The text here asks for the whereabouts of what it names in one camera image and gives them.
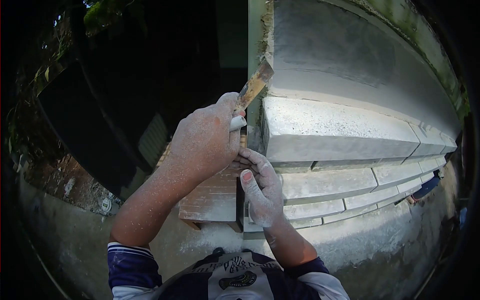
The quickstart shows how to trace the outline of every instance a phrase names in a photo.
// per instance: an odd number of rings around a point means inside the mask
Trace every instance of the hand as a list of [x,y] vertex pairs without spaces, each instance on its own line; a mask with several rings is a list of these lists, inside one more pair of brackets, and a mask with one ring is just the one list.
[[263,228],[283,221],[282,184],[265,156],[251,149],[240,148],[232,167],[246,168],[240,174],[245,198],[250,201],[250,216]]
[[170,172],[179,170],[195,187],[228,166],[240,147],[240,129],[229,132],[237,97],[234,92],[223,94],[216,104],[180,121],[165,161]]

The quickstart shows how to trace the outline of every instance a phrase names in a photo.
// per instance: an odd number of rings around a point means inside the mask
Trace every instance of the dirt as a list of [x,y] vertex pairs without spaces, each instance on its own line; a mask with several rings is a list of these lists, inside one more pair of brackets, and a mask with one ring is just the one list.
[[55,166],[46,162],[31,166],[25,179],[54,197],[101,215],[108,215],[101,207],[105,198],[120,204],[120,199],[90,176],[70,154]]

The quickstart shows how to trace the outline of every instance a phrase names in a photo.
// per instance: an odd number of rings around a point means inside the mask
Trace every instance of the white wall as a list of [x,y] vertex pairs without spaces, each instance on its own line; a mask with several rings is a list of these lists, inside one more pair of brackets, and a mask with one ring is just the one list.
[[455,139],[460,122],[444,89],[392,34],[324,2],[276,1],[269,93],[365,108]]

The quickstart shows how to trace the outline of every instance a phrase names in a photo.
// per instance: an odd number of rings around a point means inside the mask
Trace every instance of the concrete ground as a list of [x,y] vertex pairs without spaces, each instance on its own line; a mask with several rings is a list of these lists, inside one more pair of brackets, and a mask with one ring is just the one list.
[[[455,209],[456,172],[451,162],[444,170],[445,178],[415,206],[402,201],[299,230],[351,299],[403,299],[416,291],[439,253],[440,223]],[[106,250],[113,217],[72,206],[24,180],[20,204],[33,244],[59,284],[72,295],[111,299]],[[219,246],[227,252],[248,248],[272,256],[264,240],[243,240],[227,225],[206,224],[195,231],[177,215],[175,208],[150,244],[164,281]]]

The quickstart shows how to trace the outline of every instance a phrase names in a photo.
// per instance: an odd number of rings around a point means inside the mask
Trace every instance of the right hand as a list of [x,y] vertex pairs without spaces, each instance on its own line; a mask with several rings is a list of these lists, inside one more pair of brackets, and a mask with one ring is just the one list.
[[283,220],[282,184],[267,158],[241,147],[231,166],[246,168],[240,174],[240,181],[245,198],[250,201],[252,220],[263,228]]

